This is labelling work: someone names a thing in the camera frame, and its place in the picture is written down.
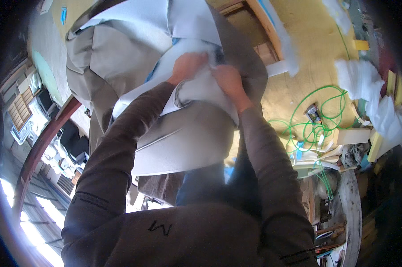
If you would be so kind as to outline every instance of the window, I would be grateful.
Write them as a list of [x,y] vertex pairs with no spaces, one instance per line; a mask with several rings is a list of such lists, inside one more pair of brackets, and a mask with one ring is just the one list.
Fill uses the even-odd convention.
[[56,222],[57,226],[60,227],[60,229],[63,229],[65,216],[63,216],[63,214],[61,214],[60,211],[56,209],[56,207],[53,203],[51,203],[50,200],[46,200],[45,198],[39,196],[37,196],[36,198],[40,205],[44,207],[44,210],[50,216],[50,218]]
[[2,189],[4,190],[4,193],[7,196],[7,201],[10,204],[10,207],[13,207],[13,203],[14,203],[14,189],[13,186],[6,180],[4,179],[0,179],[1,180],[1,185],[2,185]]
[[[29,217],[27,216],[26,212],[22,211],[20,220],[29,221]],[[43,257],[47,259],[54,267],[64,266],[60,255],[57,254],[48,244],[45,244],[45,240],[31,222],[20,222],[20,227],[22,227],[29,241],[31,241],[41,255],[43,255]]]
[[[5,195],[7,196],[8,203],[10,207],[13,207],[13,198],[14,198],[14,189],[10,182],[0,179],[1,186],[4,190]],[[41,197],[37,197],[41,206],[44,207],[44,210],[47,214],[53,219],[60,228],[63,228],[64,216],[58,211],[51,201],[46,200]],[[63,267],[63,261],[59,254],[57,254],[49,244],[45,244],[44,238],[41,236],[40,232],[36,227],[30,222],[29,216],[26,212],[22,211],[20,214],[20,227],[22,227],[23,232],[25,232],[26,236],[28,237],[29,241],[33,244],[34,247],[40,252],[40,254],[47,259],[54,267]]]

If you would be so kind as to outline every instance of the wire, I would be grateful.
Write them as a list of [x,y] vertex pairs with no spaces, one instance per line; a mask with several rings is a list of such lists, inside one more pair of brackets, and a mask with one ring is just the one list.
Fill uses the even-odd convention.
[[[337,92],[338,92],[338,94],[337,94],[336,96],[332,97],[332,98],[327,99],[327,100],[324,101],[324,103],[320,106],[320,109],[319,109],[319,110],[320,110],[320,113],[321,113],[321,117],[322,117],[322,119],[323,119],[323,124],[320,124],[320,123],[311,123],[310,121],[308,121],[308,122],[306,122],[306,123],[296,123],[296,124],[292,124],[291,122],[292,122],[292,120],[293,120],[293,117],[294,117],[294,115],[296,114],[296,111],[299,109],[300,105],[302,105],[302,103],[303,103],[307,98],[309,98],[311,95],[313,95],[314,93],[317,93],[317,92],[319,92],[320,90],[323,90],[323,89],[326,89],[326,88],[333,88],[333,89],[336,89]],[[345,94],[346,94],[346,93],[348,93],[348,92],[345,91],[345,90],[343,90],[343,89],[340,89],[340,88],[338,88],[337,86],[334,86],[334,85],[326,85],[326,86],[320,87],[320,88],[314,90],[313,92],[311,92],[310,94],[308,94],[304,99],[302,99],[302,101],[300,101],[300,103],[296,106],[296,108],[294,109],[294,111],[293,111],[293,113],[292,113],[292,115],[291,115],[291,117],[290,117],[290,122],[286,122],[286,121],[283,121],[283,120],[275,120],[275,119],[268,121],[268,123],[279,122],[279,123],[283,123],[284,125],[286,125],[286,126],[287,126],[286,129],[281,133],[281,135],[284,135],[286,132],[289,132],[289,136],[290,136],[290,137],[292,136],[292,128],[294,128],[294,127],[296,127],[296,126],[302,126],[302,125],[304,126],[304,128],[303,128],[303,134],[302,134],[302,135],[303,135],[303,141],[304,141],[305,143],[307,143],[307,144],[310,144],[310,147],[301,150],[301,149],[299,149],[299,147],[297,146],[297,144],[294,143],[293,139],[292,139],[292,138],[289,138],[289,141],[286,143],[285,147],[286,147],[290,142],[292,142],[292,144],[295,146],[296,149],[293,150],[293,151],[287,152],[287,153],[293,153],[293,152],[295,152],[296,150],[299,150],[299,151],[304,152],[304,151],[306,151],[306,149],[308,149],[308,150],[312,149],[312,148],[314,147],[314,144],[316,145],[316,146],[315,146],[316,149],[321,149],[324,144],[321,144],[321,147],[319,147],[319,148],[317,147],[317,143],[318,143],[318,140],[319,140],[319,138],[320,138],[321,135],[324,135],[324,137],[330,136],[330,135],[332,134],[332,132],[333,132],[334,129],[336,129],[336,128],[339,128],[339,129],[348,129],[348,128],[352,127],[352,126],[357,122],[357,121],[355,121],[352,125],[350,125],[349,127],[346,127],[346,128],[343,128],[343,127],[340,126],[340,123],[342,122],[343,110],[345,109],[345,106],[346,106],[346,98],[345,98]],[[340,99],[339,99],[339,100],[340,100],[340,101],[339,101],[339,110],[340,110],[339,113],[338,113],[337,115],[334,115],[334,116],[332,116],[332,115],[329,115],[329,116],[325,115],[324,112],[323,112],[323,107],[324,107],[324,105],[327,104],[329,101],[331,101],[331,100],[333,100],[333,99],[336,99],[336,98],[340,98]],[[332,127],[332,128],[329,128],[328,125],[327,125],[327,123],[328,123],[328,124],[330,124],[330,123],[333,124],[333,127]],[[306,135],[306,130],[307,130],[308,126],[310,126],[310,125],[312,126],[312,130],[309,132],[308,135]]]
[[339,30],[340,38],[342,38],[343,45],[345,46],[346,54],[348,55],[348,60],[351,60],[351,58],[349,57],[349,52],[348,52],[348,48],[346,47],[345,40],[343,40],[343,35],[340,32],[340,28],[339,28],[339,25],[337,25],[337,23],[336,23],[336,27]]
[[[319,111],[320,111],[323,123],[322,124],[320,124],[320,123],[311,123],[310,121],[308,121],[306,123],[292,124],[293,117],[296,114],[296,112],[299,109],[299,107],[302,105],[302,103],[306,99],[308,99],[311,95],[313,95],[313,94],[315,94],[315,93],[317,93],[317,92],[319,92],[319,91],[321,91],[323,89],[326,89],[326,88],[335,89],[337,91],[337,95],[325,100],[321,104]],[[348,92],[343,90],[343,89],[341,89],[341,88],[338,88],[337,86],[334,86],[334,85],[326,85],[326,86],[320,87],[320,88],[314,90],[313,92],[309,93],[307,96],[305,96],[304,99],[302,99],[300,101],[300,103],[294,109],[294,111],[293,111],[293,113],[292,113],[292,115],[290,117],[289,122],[286,122],[284,120],[274,120],[274,119],[268,121],[268,123],[278,122],[278,123],[282,123],[282,124],[284,124],[286,126],[286,129],[281,133],[281,135],[284,135],[286,132],[288,132],[290,138],[289,138],[288,142],[285,144],[284,147],[287,147],[290,142],[292,142],[293,146],[295,147],[295,150],[287,152],[287,153],[293,153],[293,152],[296,152],[296,151],[305,152],[307,150],[311,150],[314,147],[314,145],[315,145],[316,149],[321,149],[322,146],[324,145],[324,143],[321,144],[321,147],[319,147],[319,148],[317,147],[318,140],[321,137],[321,135],[324,135],[324,138],[325,138],[327,136],[330,136],[333,133],[333,131],[335,129],[337,129],[337,128],[339,128],[339,129],[348,129],[348,128],[352,127],[354,124],[357,123],[358,120],[355,120],[354,123],[352,125],[350,125],[349,127],[341,127],[340,126],[340,124],[342,122],[342,114],[343,114],[343,111],[344,111],[344,109],[346,107],[346,98],[345,98],[346,93],[348,93]],[[329,101],[331,101],[333,99],[339,99],[339,112],[337,113],[337,115],[326,115],[326,114],[324,114],[324,112],[323,112],[324,105],[326,105]],[[294,127],[296,127],[296,126],[302,126],[302,125],[303,125],[302,136],[303,136],[304,143],[310,144],[310,146],[309,146],[309,148],[300,149],[300,147],[297,144],[294,143],[294,141],[291,138],[291,136],[292,136],[292,129]],[[307,131],[307,129],[308,129],[308,127],[310,125],[312,126],[312,129],[306,135],[306,131]],[[314,167],[316,165],[318,165],[318,168],[320,169],[320,174],[315,174],[315,175],[316,175],[316,177],[318,177],[323,182],[324,186],[326,187],[326,191],[327,191],[327,194],[328,194],[328,200],[332,200],[333,199],[333,191],[332,191],[331,185],[329,183],[329,180],[327,178],[328,174],[326,174],[324,172],[324,167],[322,165],[321,160],[317,160],[314,163]]]
[[332,254],[330,253],[329,256],[330,256],[330,259],[332,259],[332,264],[333,264],[333,267],[334,267],[334,260],[332,258]]

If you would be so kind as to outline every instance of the person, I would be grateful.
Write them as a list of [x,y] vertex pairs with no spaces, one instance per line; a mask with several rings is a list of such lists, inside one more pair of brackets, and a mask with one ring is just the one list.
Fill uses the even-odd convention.
[[176,85],[206,63],[205,54],[183,54],[170,79],[140,95],[108,128],[66,213],[66,266],[317,266],[297,172],[230,65],[212,73],[240,118],[258,179],[260,218],[220,200],[125,213],[138,138],[158,119]]

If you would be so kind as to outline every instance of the green cable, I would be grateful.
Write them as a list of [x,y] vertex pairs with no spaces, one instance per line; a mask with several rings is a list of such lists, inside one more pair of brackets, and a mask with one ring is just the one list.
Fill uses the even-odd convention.
[[[318,91],[320,91],[320,90],[322,90],[322,89],[325,89],[325,88],[333,88],[333,89],[336,89],[336,90],[339,92],[339,94],[337,94],[336,96],[334,96],[334,97],[332,97],[332,98],[327,99],[327,100],[324,101],[324,103],[320,106],[320,109],[319,109],[319,110],[320,110],[321,116],[322,116],[322,118],[323,118],[323,124],[306,122],[306,123],[297,123],[297,124],[292,125],[291,122],[292,122],[293,117],[294,117],[294,115],[296,114],[297,110],[299,109],[300,105],[301,105],[307,98],[309,98],[312,94],[314,94],[314,93],[316,93],[316,92],[318,92]],[[307,143],[307,144],[310,144],[310,147],[309,147],[309,148],[306,148],[306,149],[308,149],[308,150],[312,149],[312,148],[314,147],[314,144],[315,144],[316,148],[318,149],[317,143],[318,143],[318,139],[320,138],[321,134],[323,134],[324,137],[327,137],[327,136],[330,136],[330,135],[332,134],[333,130],[336,129],[336,128],[339,128],[339,129],[348,129],[348,128],[352,127],[352,126],[356,123],[356,121],[355,121],[352,125],[350,125],[349,127],[346,127],[346,128],[343,128],[343,127],[340,126],[340,123],[342,122],[343,110],[344,110],[345,107],[346,107],[346,99],[345,99],[345,97],[344,97],[346,93],[347,93],[347,92],[346,92],[345,90],[340,89],[340,88],[338,88],[337,86],[334,86],[334,85],[326,85],[326,86],[320,87],[320,88],[314,90],[313,92],[311,92],[310,94],[308,94],[307,96],[305,96],[305,98],[302,99],[302,101],[300,101],[300,103],[299,103],[299,104],[296,106],[296,108],[294,109],[294,111],[293,111],[293,113],[292,113],[292,115],[291,115],[291,117],[290,117],[290,122],[289,122],[289,123],[286,122],[286,121],[283,121],[283,120],[274,120],[274,119],[273,119],[273,120],[269,120],[268,123],[271,123],[271,122],[279,122],[279,123],[283,123],[283,124],[285,124],[285,125],[287,126],[287,127],[286,127],[286,130],[284,130],[284,131],[281,133],[281,135],[283,135],[283,134],[285,134],[286,132],[289,132],[290,138],[289,138],[288,142],[285,144],[285,147],[286,147],[290,142],[292,142],[292,144],[296,147],[296,149],[295,149],[294,151],[291,151],[291,152],[288,152],[288,153],[293,153],[293,152],[295,152],[296,150],[299,150],[299,151],[304,151],[304,150],[305,150],[305,149],[304,149],[304,150],[299,149],[299,148],[296,146],[296,144],[294,143],[293,139],[291,138],[291,136],[292,136],[292,128],[294,128],[294,127],[296,127],[296,126],[299,126],[299,125],[304,125],[304,129],[303,129],[303,131],[302,131],[302,132],[303,132],[303,141],[304,141],[305,143]],[[337,115],[335,115],[335,116],[327,116],[327,115],[325,115],[325,114],[323,113],[323,107],[324,107],[324,105],[325,105],[326,103],[328,103],[329,101],[331,101],[331,100],[333,100],[333,99],[336,99],[336,98],[338,98],[338,97],[340,98],[340,102],[339,102],[339,109],[340,109],[340,112],[339,112]],[[329,127],[327,126],[326,120],[331,121],[331,122],[334,124],[334,127],[329,128]],[[312,130],[311,130],[311,131],[309,132],[309,134],[306,136],[306,129],[308,128],[309,125],[312,126]]]
[[[336,89],[336,90],[339,92],[339,94],[337,94],[336,96],[331,97],[331,98],[325,100],[325,101],[321,104],[319,111],[320,111],[321,117],[322,117],[322,119],[323,119],[323,120],[322,120],[322,121],[323,121],[323,124],[306,122],[306,123],[296,123],[296,124],[293,124],[293,125],[292,125],[291,122],[292,122],[292,120],[293,120],[294,115],[296,114],[296,111],[299,109],[300,105],[302,105],[302,103],[303,103],[307,98],[309,98],[312,94],[314,94],[314,93],[316,93],[316,92],[318,92],[318,91],[320,91],[320,90],[322,90],[322,89],[326,89],[326,88],[333,88],[333,89]],[[287,145],[290,143],[290,141],[291,141],[291,142],[293,143],[293,145],[296,147],[295,150],[293,150],[293,151],[291,151],[291,152],[287,152],[287,153],[293,153],[293,152],[295,152],[295,151],[297,151],[297,150],[302,151],[302,152],[304,152],[304,151],[306,151],[306,150],[311,150],[312,147],[314,146],[314,144],[315,144],[315,146],[316,146],[316,148],[317,148],[318,139],[320,138],[321,134],[324,135],[324,137],[330,136],[330,135],[332,134],[332,132],[333,132],[335,129],[337,129],[337,128],[339,128],[339,129],[348,129],[348,128],[352,127],[352,126],[358,121],[358,120],[356,120],[351,126],[346,127],[346,128],[340,126],[340,123],[342,122],[342,114],[343,114],[343,111],[344,111],[344,109],[345,109],[345,107],[346,107],[346,99],[345,99],[345,94],[346,94],[346,93],[347,93],[347,91],[345,91],[345,90],[343,90],[343,89],[340,89],[340,88],[338,88],[337,86],[334,86],[334,85],[326,85],[326,86],[320,87],[320,88],[314,90],[313,92],[309,93],[307,96],[305,96],[305,98],[303,98],[303,99],[300,101],[300,103],[296,106],[296,108],[294,109],[294,111],[293,111],[293,113],[292,113],[292,115],[291,115],[291,117],[290,117],[290,122],[286,122],[286,121],[284,121],[284,120],[274,120],[274,119],[268,121],[268,123],[271,123],[271,122],[279,122],[279,123],[283,123],[284,125],[287,126],[287,129],[284,130],[284,131],[281,133],[281,135],[283,135],[283,134],[286,133],[287,131],[289,132],[289,140],[288,140],[288,142],[285,144],[285,147],[287,147]],[[339,113],[338,113],[337,115],[334,115],[334,116],[327,116],[327,115],[325,115],[325,114],[323,113],[323,107],[324,107],[324,105],[325,105],[326,103],[328,103],[329,101],[331,101],[331,100],[333,100],[333,99],[337,99],[337,98],[340,98],[340,99],[339,99]],[[327,123],[326,123],[325,120],[331,121],[331,122],[334,124],[334,127],[333,127],[333,128],[329,128],[329,127],[327,126]],[[299,149],[299,147],[294,143],[293,138],[291,137],[291,136],[292,136],[292,134],[291,134],[292,128],[294,128],[294,127],[296,127],[296,126],[299,126],[299,125],[303,125],[303,126],[304,126],[303,131],[302,131],[304,142],[310,144],[310,147],[309,147],[309,148],[304,148],[303,150]],[[312,130],[311,130],[311,131],[309,132],[309,134],[306,136],[306,128],[307,128],[309,125],[312,126]],[[314,163],[314,166],[315,166],[316,164],[318,164],[318,166],[319,166],[319,169],[320,169],[320,171],[321,171],[321,172],[320,172],[321,175],[318,175],[318,174],[315,174],[315,175],[323,182],[324,186],[326,187],[327,194],[328,194],[328,199],[329,199],[329,200],[332,200],[332,199],[333,199],[332,188],[331,188],[330,183],[329,183],[329,180],[328,180],[328,178],[327,178],[327,174],[326,174],[325,171],[324,171],[324,167],[323,167],[323,165],[322,165],[321,160],[317,160],[317,161]]]
[[340,28],[339,28],[339,25],[337,25],[337,23],[336,23],[336,27],[339,30],[340,38],[342,38],[343,45],[345,46],[346,54],[348,55],[348,60],[351,60],[351,58],[349,57],[349,52],[348,52],[348,48],[346,47],[345,40],[343,40],[343,35],[340,32]]

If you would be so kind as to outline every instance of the gray upholstery fabric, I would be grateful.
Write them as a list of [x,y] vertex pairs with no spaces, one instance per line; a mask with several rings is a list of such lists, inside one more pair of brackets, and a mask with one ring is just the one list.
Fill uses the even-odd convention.
[[[115,102],[141,85],[160,58],[157,51],[130,40],[107,25],[92,26],[75,33],[77,25],[84,24],[109,6],[102,2],[88,10],[75,22],[66,38],[69,88],[92,110],[90,152],[107,130]],[[248,96],[259,103],[268,77],[261,59],[246,37],[217,11],[210,9],[225,61],[241,70]],[[192,103],[160,118],[140,138],[132,174],[135,177],[173,173],[223,161],[229,153],[233,131],[232,119],[224,111],[207,103]]]

